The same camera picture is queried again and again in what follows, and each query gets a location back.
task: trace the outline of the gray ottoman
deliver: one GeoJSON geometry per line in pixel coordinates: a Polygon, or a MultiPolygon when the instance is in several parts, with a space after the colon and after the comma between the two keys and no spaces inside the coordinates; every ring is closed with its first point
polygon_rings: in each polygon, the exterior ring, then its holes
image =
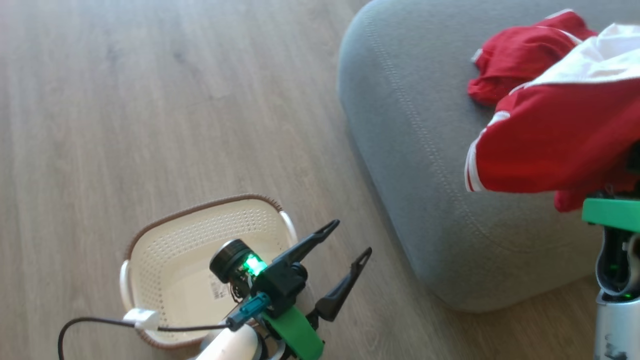
{"type": "Polygon", "coordinates": [[[600,232],[551,193],[467,193],[469,144],[493,111],[466,95],[496,32],[573,8],[597,31],[640,22],[633,0],[374,0],[340,50],[339,95],[417,277],[452,307],[490,311],[590,274],[600,232]]]}

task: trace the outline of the black cable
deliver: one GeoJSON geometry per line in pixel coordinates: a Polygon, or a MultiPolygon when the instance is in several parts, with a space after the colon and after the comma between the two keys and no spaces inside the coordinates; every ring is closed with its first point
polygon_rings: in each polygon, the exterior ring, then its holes
{"type": "MultiPolygon", "coordinates": [[[[58,359],[59,360],[65,360],[65,355],[63,351],[63,340],[65,339],[65,333],[71,326],[79,322],[99,322],[99,323],[108,323],[110,325],[135,328],[135,324],[131,322],[126,322],[122,320],[94,318],[90,316],[84,316],[80,318],[75,318],[73,320],[69,320],[65,324],[65,326],[63,326],[62,329],[60,329],[60,335],[58,335],[58,359]]],[[[194,326],[194,327],[158,327],[157,331],[189,332],[189,331],[218,330],[218,329],[226,329],[226,328],[228,328],[228,325],[225,324],[225,325],[206,325],[206,326],[194,326]]]]}

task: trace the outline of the basket rim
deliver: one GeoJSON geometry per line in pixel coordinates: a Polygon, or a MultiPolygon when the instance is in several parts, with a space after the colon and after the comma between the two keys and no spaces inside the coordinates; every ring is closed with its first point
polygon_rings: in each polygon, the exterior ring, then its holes
{"type": "MultiPolygon", "coordinates": [[[[151,224],[145,226],[142,230],[138,231],[136,236],[134,236],[134,238],[131,240],[131,243],[129,244],[129,247],[127,248],[124,260],[125,261],[131,260],[131,254],[133,253],[133,249],[135,248],[136,244],[142,238],[142,236],[144,234],[146,234],[148,231],[150,231],[151,229],[153,229],[155,227],[158,227],[158,226],[160,226],[160,225],[162,225],[162,224],[164,224],[166,222],[175,220],[176,218],[183,217],[184,215],[189,215],[191,213],[195,213],[195,212],[200,211],[200,210],[212,208],[214,206],[224,205],[224,204],[228,204],[230,202],[242,201],[242,200],[262,200],[262,201],[268,203],[269,205],[273,206],[278,212],[282,212],[283,211],[282,206],[280,205],[280,203],[278,203],[278,201],[276,201],[275,199],[272,199],[271,197],[268,197],[268,196],[265,196],[265,195],[261,195],[261,194],[257,194],[257,193],[246,193],[246,194],[242,194],[242,195],[235,195],[235,196],[225,197],[225,198],[222,198],[222,199],[206,202],[204,204],[196,205],[196,206],[193,206],[192,208],[188,208],[188,209],[185,209],[185,210],[182,210],[182,211],[178,211],[177,213],[173,213],[171,215],[163,217],[160,220],[156,220],[156,221],[152,222],[151,224]]],[[[177,348],[188,347],[188,346],[197,344],[202,340],[200,338],[200,339],[193,339],[193,340],[189,340],[189,341],[185,341],[185,342],[166,344],[166,343],[160,343],[160,342],[156,341],[155,339],[151,338],[145,331],[141,331],[139,329],[136,329],[136,332],[138,333],[138,335],[140,335],[142,340],[147,342],[149,345],[152,345],[153,347],[156,347],[156,348],[161,348],[163,350],[173,350],[173,349],[177,349],[177,348]]]]}

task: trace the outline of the white cable clip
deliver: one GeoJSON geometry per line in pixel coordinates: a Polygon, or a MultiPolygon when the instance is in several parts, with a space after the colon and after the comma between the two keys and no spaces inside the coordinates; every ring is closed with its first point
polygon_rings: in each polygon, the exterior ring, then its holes
{"type": "Polygon", "coordinates": [[[136,329],[156,331],[160,326],[160,314],[157,311],[134,307],[123,318],[135,324],[136,329]]]}

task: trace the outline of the stitching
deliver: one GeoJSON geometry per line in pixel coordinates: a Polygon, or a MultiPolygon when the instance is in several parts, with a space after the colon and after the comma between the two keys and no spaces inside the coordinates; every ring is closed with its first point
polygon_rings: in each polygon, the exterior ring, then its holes
{"type": "Polygon", "coordinates": [[[460,196],[460,193],[452,189],[449,186],[449,182],[446,181],[447,176],[444,172],[444,166],[442,164],[442,160],[438,156],[437,150],[433,142],[429,138],[428,132],[424,129],[424,126],[418,121],[417,113],[413,107],[411,100],[409,100],[409,97],[407,96],[406,91],[402,87],[402,84],[398,80],[397,72],[394,66],[391,64],[391,61],[389,60],[389,55],[382,48],[380,39],[378,37],[378,33],[376,31],[376,27],[371,17],[370,9],[369,8],[365,9],[363,13],[364,13],[363,15],[365,18],[365,25],[366,25],[365,32],[367,33],[367,37],[371,41],[371,45],[374,48],[374,51],[378,57],[378,60],[382,64],[382,68],[385,71],[385,74],[387,75],[388,80],[391,82],[392,90],[398,98],[400,107],[404,112],[404,114],[409,118],[414,131],[419,135],[420,144],[423,146],[423,148],[425,148],[429,152],[429,158],[434,160],[433,165],[434,165],[436,175],[441,181],[442,186],[447,192],[447,195],[452,199],[454,199],[454,203],[457,204],[463,210],[463,216],[466,218],[465,222],[468,225],[471,225],[473,233],[475,235],[479,235],[486,238],[492,244],[494,244],[495,246],[497,246],[502,250],[518,252],[518,253],[528,254],[528,253],[535,253],[535,252],[540,252],[544,250],[558,249],[558,248],[567,246],[565,244],[560,244],[560,245],[550,245],[547,247],[540,247],[537,249],[518,249],[518,248],[504,246],[503,244],[495,241],[494,239],[491,238],[491,236],[488,236],[486,234],[486,232],[477,223],[476,219],[472,216],[471,212],[465,205],[464,201],[462,200],[462,197],[460,196]]]}

